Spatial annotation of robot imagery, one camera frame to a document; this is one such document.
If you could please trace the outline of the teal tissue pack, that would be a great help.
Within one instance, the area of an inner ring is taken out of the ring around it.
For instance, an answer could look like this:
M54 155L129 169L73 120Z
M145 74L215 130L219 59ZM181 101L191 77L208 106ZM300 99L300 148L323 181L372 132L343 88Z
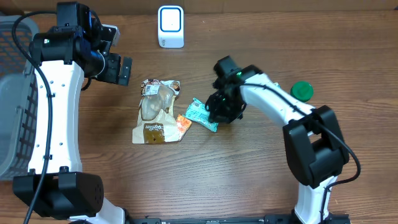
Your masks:
M212 123L209 120L210 112L206 110L205 104L200 100L193 98L193 102L188 106L185 117L201 124L211 132L217 132L218 123Z

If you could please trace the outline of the orange tissue pack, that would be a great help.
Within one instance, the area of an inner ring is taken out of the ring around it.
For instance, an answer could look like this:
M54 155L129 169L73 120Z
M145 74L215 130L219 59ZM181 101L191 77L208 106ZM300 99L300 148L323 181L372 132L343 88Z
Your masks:
M183 115L178 115L176 119L177 129L178 129L178 140L181 141L187 131L192 125L192 121Z

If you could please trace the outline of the clear snack pouch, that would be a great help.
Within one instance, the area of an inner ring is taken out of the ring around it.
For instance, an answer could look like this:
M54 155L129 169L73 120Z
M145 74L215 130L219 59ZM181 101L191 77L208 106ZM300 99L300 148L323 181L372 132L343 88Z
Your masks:
M134 144L163 144L179 140L174 101L180 89L177 80L146 79L141 83L137 126L132 130Z

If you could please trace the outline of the green lid jar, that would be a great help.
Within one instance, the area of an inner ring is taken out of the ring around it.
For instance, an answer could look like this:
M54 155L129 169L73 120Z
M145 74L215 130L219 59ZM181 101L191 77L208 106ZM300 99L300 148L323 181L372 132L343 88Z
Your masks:
M314 94L314 89L309 82L299 81L291 87L290 94L294 98L305 103L312 98Z

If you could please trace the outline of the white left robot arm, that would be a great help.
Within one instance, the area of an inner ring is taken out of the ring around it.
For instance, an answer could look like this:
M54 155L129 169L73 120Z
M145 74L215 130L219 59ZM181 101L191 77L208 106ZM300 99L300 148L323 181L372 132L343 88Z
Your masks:
M35 139L26 175L12 189L29 213L70 223L127 224L124 208L104 195L101 177L83 172L78 149L80 93L92 80L126 86L132 59L113 54L116 26L79 2L60 2L57 23L34 35L24 56L37 79Z

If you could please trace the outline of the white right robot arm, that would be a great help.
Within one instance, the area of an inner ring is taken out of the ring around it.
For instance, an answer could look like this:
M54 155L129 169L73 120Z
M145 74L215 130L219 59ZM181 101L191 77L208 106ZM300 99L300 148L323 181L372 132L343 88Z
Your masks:
M242 119L251 105L282 128L287 164L298 181L298 200L290 214L266 215L263 222L349 223L348 215L328 211L331 188L349 161L333 110L295 99L256 66L240 68L229 56L218 60L213 70L216 92L206 102L211 122Z

